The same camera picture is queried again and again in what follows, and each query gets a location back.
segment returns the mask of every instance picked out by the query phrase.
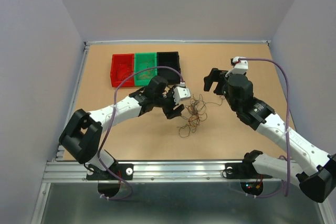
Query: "plastic tray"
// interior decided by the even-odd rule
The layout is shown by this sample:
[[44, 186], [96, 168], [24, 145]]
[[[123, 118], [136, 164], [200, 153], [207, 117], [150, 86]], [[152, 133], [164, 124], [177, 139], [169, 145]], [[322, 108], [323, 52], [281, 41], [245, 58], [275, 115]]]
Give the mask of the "plastic tray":
[[[158, 52], [157, 62], [158, 66], [171, 67], [181, 73], [180, 56], [178, 52]], [[166, 79], [170, 85], [180, 83], [180, 76], [169, 69], [159, 68], [157, 75]]]
[[[134, 54], [112, 55], [111, 84], [117, 87], [128, 76], [134, 72]], [[122, 87], [134, 87], [134, 78], [126, 81]]]
[[[141, 52], [134, 56], [134, 72], [156, 67], [156, 52]], [[157, 69], [148, 70], [134, 76], [136, 86], [147, 86], [149, 81], [158, 74]]]

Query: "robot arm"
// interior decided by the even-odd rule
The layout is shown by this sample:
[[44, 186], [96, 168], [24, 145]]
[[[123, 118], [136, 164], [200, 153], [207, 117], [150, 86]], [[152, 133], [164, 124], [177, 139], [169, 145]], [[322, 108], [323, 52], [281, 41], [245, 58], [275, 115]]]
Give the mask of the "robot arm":
[[[85, 112], [77, 110], [62, 132], [59, 143], [80, 163], [90, 162], [100, 170], [106, 170], [98, 160], [97, 150], [100, 137], [111, 123], [113, 110], [117, 110], [113, 125], [127, 119], [142, 116], [154, 107], [162, 108], [167, 119], [180, 116], [184, 105], [179, 103], [191, 97], [185, 83], [173, 86], [165, 92], [168, 82], [159, 76], [151, 79], [148, 86], [142, 87], [117, 104], [103, 109]], [[101, 152], [101, 159], [109, 167], [116, 160], [106, 151]]]
[[[213, 68], [204, 78], [204, 91], [218, 82], [214, 93], [224, 95], [237, 117], [253, 130], [286, 150], [285, 123], [267, 103], [254, 97], [253, 84], [245, 76], [248, 65], [242, 57], [232, 59], [230, 71]], [[292, 128], [288, 129], [291, 157], [291, 183], [312, 200], [323, 202], [336, 186], [336, 157], [309, 143]], [[252, 151], [243, 159], [244, 170], [287, 180], [287, 163]]]

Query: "wooden board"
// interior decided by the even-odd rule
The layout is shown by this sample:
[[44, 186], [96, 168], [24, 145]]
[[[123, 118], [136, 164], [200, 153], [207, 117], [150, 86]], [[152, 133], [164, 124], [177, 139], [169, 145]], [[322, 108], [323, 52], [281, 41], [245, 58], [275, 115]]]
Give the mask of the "wooden board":
[[[212, 90], [203, 91], [203, 78], [212, 68], [231, 69], [230, 58], [236, 56], [271, 59], [267, 45], [94, 45], [89, 50], [76, 110], [92, 111], [113, 103], [114, 88], [110, 82], [112, 54], [156, 51], [178, 51], [182, 75], [191, 93], [196, 97], [202, 94], [206, 102], [216, 103], [221, 99]], [[254, 84], [255, 96], [285, 119], [286, 100], [275, 66], [268, 62], [249, 62], [247, 76]], [[136, 89], [121, 89], [118, 101]], [[130, 160], [243, 158], [252, 150], [274, 157], [284, 153], [272, 141], [243, 124], [225, 101], [222, 106], [208, 104], [206, 113], [207, 120], [197, 131], [181, 138], [177, 127], [183, 126], [185, 121], [182, 118], [167, 120], [161, 109], [154, 108], [140, 118], [113, 127], [104, 148], [117, 159]], [[73, 160], [73, 157], [65, 152], [64, 160]]]

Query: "white wall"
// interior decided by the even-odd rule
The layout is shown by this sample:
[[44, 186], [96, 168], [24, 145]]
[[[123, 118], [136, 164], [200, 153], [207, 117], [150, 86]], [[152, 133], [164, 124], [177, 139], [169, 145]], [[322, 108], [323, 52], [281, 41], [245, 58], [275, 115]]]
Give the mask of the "white wall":
[[30, 223], [83, 43], [61, 0], [0, 0], [0, 218]]
[[[336, 0], [295, 0], [270, 48], [289, 76], [297, 130], [336, 153]], [[336, 213], [336, 191], [330, 200]]]
[[63, 0], [84, 41], [271, 39], [293, 0]]

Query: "aluminum frame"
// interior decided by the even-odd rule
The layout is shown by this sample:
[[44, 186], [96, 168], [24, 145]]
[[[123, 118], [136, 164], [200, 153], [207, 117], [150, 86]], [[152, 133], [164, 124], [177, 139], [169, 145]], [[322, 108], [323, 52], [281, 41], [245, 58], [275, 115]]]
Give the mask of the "aluminum frame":
[[[227, 41], [227, 40], [115, 40], [115, 41], [92, 41], [87, 42], [83, 58], [80, 65], [76, 87], [72, 95], [72, 101], [66, 118], [69, 121], [76, 101], [79, 86], [81, 83], [90, 45], [107, 45], [107, 44], [127, 44], [127, 43], [229, 43], [229, 44], [269, 44], [270, 41]], [[51, 183], [97, 183], [97, 181], [86, 180], [87, 170], [76, 162], [59, 162], [62, 161], [64, 148], [59, 146], [56, 157], [52, 162], [46, 164], [45, 172], [42, 179], [41, 188], [38, 194], [35, 210], [32, 217], [32, 224], [41, 224], [44, 210], [46, 207], [48, 194]], [[239, 180], [228, 180], [222, 176], [227, 162], [241, 162], [239, 160], [204, 160], [204, 161], [120, 161], [119, 163], [134, 164], [134, 174], [131, 183], [183, 183], [183, 182], [234, 182]], [[100, 181], [101, 183], [117, 183], [113, 181]], [[329, 200], [319, 204], [319, 208], [325, 224], [336, 223]]]

